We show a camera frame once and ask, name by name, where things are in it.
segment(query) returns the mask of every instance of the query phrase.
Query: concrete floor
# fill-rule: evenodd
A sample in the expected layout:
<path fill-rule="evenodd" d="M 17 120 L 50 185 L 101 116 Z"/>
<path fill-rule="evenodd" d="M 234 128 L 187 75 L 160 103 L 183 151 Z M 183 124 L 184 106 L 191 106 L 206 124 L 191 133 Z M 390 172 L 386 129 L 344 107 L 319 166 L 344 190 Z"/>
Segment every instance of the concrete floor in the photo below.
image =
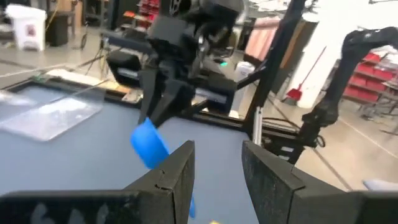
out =
<path fill-rule="evenodd" d="M 63 63 L 72 65 L 83 63 L 95 56 L 100 41 L 97 31 L 90 30 L 89 32 L 92 35 L 88 38 L 85 50 L 73 50 L 72 43 L 64 47 L 48 48 L 40 53 L 21 52 L 16 49 L 0 49 L 0 60 L 10 60 L 33 67 L 46 67 Z M 2 74 L 21 70 L 21 67 L 0 63 Z M 99 77 L 99 71 L 100 65 L 95 63 L 90 75 Z M 10 78 L 6 77 L 0 80 L 2 85 L 9 81 Z M 239 110 L 240 114 L 246 113 L 254 90 L 255 86 L 251 85 L 246 94 L 246 100 L 242 103 Z M 307 112 L 294 106 L 285 105 L 277 100 L 274 100 L 274 104 L 297 124 L 300 124 L 301 115 Z M 268 101 L 264 107 L 264 116 L 283 118 L 275 106 Z M 344 103 L 339 121 L 322 130 L 322 135 L 326 139 L 326 147 L 317 150 L 353 189 L 365 189 L 362 184 L 364 179 L 378 178 L 398 182 L 398 175 L 395 173 L 398 168 L 398 148 L 396 147 L 398 138 L 380 132 L 380 129 L 390 130 L 393 127 L 372 121 L 364 121 L 355 113 L 355 106 L 350 103 Z M 297 167 L 325 182 L 347 190 L 314 153 L 313 149 L 307 149 L 302 154 Z"/>

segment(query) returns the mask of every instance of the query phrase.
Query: red broom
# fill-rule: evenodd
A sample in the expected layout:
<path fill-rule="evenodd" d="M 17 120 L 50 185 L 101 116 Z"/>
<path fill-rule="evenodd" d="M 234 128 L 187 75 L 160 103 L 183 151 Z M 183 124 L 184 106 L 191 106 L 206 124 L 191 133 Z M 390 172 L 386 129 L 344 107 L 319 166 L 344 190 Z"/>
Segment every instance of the red broom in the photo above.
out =
<path fill-rule="evenodd" d="M 301 86 L 304 84 L 304 82 L 307 80 L 308 76 L 310 76 L 313 68 L 315 67 L 315 65 L 318 63 L 319 59 L 321 58 L 321 56 L 323 55 L 323 53 L 325 52 L 326 47 L 323 48 L 321 54 L 318 56 L 317 60 L 315 61 L 315 63 L 312 65 L 312 68 L 310 69 L 310 71 L 307 73 L 307 75 L 305 76 L 304 80 L 298 85 L 298 88 L 295 89 L 291 89 L 289 90 L 289 92 L 287 92 L 286 94 L 286 98 L 283 100 L 285 101 L 286 99 L 290 98 L 291 100 L 294 100 L 295 103 L 301 99 L 301 96 L 303 95 L 303 93 L 301 92 Z"/>

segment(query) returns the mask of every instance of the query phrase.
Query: blue table surface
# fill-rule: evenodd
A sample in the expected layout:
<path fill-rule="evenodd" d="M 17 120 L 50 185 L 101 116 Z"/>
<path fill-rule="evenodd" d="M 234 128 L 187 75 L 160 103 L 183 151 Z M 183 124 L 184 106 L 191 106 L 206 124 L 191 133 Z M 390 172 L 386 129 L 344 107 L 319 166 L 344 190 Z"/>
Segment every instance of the blue table surface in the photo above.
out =
<path fill-rule="evenodd" d="M 37 101 L 64 95 L 38 86 L 20 94 Z M 138 110 L 105 102 L 98 114 L 48 142 L 0 131 L 0 194 L 125 188 L 148 171 L 129 142 L 138 116 Z M 195 141 L 197 217 L 189 223 L 258 223 L 241 162 L 246 134 L 180 118 L 159 131 L 171 149 Z"/>

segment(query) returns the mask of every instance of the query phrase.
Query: blue object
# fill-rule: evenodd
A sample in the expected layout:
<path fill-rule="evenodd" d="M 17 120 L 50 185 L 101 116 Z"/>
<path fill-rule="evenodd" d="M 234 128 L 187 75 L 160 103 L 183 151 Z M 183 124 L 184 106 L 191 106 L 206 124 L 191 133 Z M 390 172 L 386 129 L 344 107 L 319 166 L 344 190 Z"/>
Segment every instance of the blue object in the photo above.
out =
<path fill-rule="evenodd" d="M 149 118 L 131 134 L 130 143 L 149 169 L 155 169 L 169 156 L 169 149 Z M 189 216 L 195 218 L 195 202 L 191 199 Z"/>

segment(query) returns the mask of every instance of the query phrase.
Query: broom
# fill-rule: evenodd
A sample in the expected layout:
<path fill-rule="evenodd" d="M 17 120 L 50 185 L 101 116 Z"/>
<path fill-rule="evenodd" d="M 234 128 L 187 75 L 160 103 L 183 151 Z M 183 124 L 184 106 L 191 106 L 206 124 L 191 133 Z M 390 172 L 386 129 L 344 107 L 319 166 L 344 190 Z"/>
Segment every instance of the broom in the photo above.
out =
<path fill-rule="evenodd" d="M 307 75 L 305 76 L 304 80 L 298 85 L 298 88 L 295 89 L 291 89 L 286 93 L 286 98 L 284 98 L 282 100 L 283 103 L 286 103 L 288 105 L 296 105 L 298 100 L 301 99 L 301 96 L 303 95 L 302 91 L 301 91 L 301 87 L 302 85 L 305 83 L 305 81 L 307 80 L 307 78 L 310 76 L 313 68 L 315 67 L 315 65 L 318 63 L 319 59 L 321 58 L 321 56 L 323 55 L 323 53 L 325 52 L 326 47 L 323 48 L 321 54 L 318 56 L 317 60 L 315 61 L 315 63 L 312 65 L 312 68 L 310 69 L 310 71 L 307 73 Z"/>

